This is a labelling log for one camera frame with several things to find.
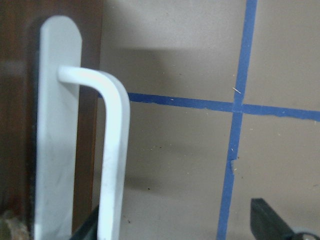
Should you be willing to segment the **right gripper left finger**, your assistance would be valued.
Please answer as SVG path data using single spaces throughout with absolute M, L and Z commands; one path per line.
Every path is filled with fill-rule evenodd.
M 97 205 L 84 223 L 71 236 L 71 240 L 97 240 L 99 205 Z

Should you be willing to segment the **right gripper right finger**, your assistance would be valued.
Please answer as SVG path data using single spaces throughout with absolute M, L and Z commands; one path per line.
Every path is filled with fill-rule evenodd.
M 263 198 L 251 199 L 250 230 L 256 240 L 291 240 L 295 235 Z

